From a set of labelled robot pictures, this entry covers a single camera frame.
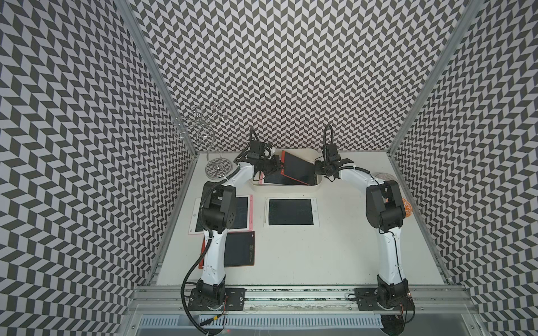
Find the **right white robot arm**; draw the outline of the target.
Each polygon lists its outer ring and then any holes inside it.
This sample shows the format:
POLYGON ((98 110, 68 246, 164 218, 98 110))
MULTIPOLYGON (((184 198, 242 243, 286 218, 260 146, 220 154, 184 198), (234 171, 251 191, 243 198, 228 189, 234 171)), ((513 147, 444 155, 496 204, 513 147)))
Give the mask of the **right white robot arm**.
POLYGON ((399 184, 375 178, 352 160, 341 158, 335 144, 323 145, 315 170, 327 179, 341 179, 365 194, 367 221, 377 230, 378 238, 377 305, 384 310, 403 307, 409 301, 410 291, 402 265, 401 233, 406 210, 399 184))

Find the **pink edged writing tablet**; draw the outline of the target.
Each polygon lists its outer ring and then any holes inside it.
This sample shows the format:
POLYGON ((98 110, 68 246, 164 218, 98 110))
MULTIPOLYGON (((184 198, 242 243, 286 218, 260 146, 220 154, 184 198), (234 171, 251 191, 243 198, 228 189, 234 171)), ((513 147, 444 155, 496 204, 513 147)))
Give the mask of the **pink edged writing tablet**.
MULTIPOLYGON (((244 195, 238 196, 237 200, 237 211, 235 222, 232 224, 230 231, 231 232, 250 232, 254 230, 253 224, 253 196, 244 195)), ((202 235, 203 227, 198 223, 198 210, 200 207, 201 198, 198 197, 195 200, 193 212, 191 214, 191 222, 189 225, 188 235, 202 235)))

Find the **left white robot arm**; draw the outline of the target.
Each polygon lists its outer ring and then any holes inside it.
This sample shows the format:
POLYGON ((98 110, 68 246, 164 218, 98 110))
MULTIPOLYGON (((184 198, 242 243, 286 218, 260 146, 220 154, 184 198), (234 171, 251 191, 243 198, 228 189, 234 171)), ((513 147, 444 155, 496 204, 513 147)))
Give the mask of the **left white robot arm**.
POLYGON ((218 182, 207 182, 200 200, 198 222, 204 229, 203 273, 196 285, 202 300, 221 306, 226 297, 224 256, 226 238, 237 211, 237 188, 255 176, 282 169, 273 145, 251 140, 235 159, 235 170, 218 182))

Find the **red framed writing tablet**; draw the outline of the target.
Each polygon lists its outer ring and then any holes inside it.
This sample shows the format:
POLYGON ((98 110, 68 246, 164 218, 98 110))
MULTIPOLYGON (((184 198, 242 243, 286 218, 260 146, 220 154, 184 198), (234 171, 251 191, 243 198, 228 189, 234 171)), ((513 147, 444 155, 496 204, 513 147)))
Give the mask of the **red framed writing tablet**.
POLYGON ((229 232, 226 239, 224 267, 247 267, 255 264, 254 231, 229 232))

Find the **white framed writing tablet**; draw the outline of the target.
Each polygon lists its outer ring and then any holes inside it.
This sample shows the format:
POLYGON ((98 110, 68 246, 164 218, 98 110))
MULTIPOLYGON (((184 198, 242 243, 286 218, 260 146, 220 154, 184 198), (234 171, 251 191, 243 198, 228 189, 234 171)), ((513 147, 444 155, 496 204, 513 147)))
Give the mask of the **white framed writing tablet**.
POLYGON ((313 227, 319 224, 319 211, 315 197, 267 197, 264 211, 266 227, 313 227))

